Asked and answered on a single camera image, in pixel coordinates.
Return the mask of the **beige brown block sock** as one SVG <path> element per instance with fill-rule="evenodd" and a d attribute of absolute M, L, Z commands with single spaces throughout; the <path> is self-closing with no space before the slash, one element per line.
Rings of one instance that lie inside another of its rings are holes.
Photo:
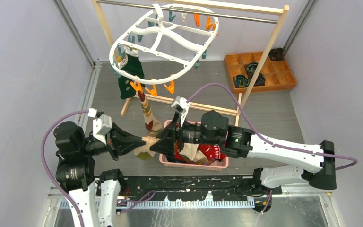
<path fill-rule="evenodd" d="M 199 150 L 199 144 L 184 144 L 183 149 L 179 151 L 179 156 L 187 162 L 196 164 L 209 163 L 205 154 Z"/>

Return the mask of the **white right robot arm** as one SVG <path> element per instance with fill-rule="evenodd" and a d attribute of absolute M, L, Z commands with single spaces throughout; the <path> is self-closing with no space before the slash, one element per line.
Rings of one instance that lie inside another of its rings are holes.
<path fill-rule="evenodd" d="M 257 168 L 251 189 L 263 194 L 281 185 L 304 183 L 322 190 L 337 188 L 334 143 L 323 141 L 308 145 L 265 137 L 250 129 L 232 126 L 228 118 L 212 110 L 199 123 L 181 121 L 175 113 L 162 129 L 150 150 L 172 157 L 187 144 L 218 145 L 221 153 L 232 158 L 262 158 L 284 163 L 277 168 Z"/>

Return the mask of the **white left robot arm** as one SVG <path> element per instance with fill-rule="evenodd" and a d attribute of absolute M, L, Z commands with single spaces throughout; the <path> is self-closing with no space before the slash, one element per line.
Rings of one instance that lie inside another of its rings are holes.
<path fill-rule="evenodd" d="M 126 181 L 119 169 L 104 171 L 96 180 L 94 156 L 108 152 L 114 160 L 146 144 L 141 137 L 121 130 L 115 123 L 104 136 L 107 143 L 85 137 L 74 122 L 61 123 L 54 129 L 59 149 L 56 180 L 68 200 L 76 227 L 113 227 L 117 197 L 126 190 Z"/>

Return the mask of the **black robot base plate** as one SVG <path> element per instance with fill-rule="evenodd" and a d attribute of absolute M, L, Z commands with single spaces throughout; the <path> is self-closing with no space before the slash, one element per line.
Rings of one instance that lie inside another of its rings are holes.
<path fill-rule="evenodd" d="M 126 176 L 120 196 L 132 200 L 147 192 L 156 193 L 152 201 L 203 201 L 211 195 L 214 201 L 242 201 L 248 196 L 266 196 L 268 189 L 253 187 L 250 175 L 152 175 Z"/>

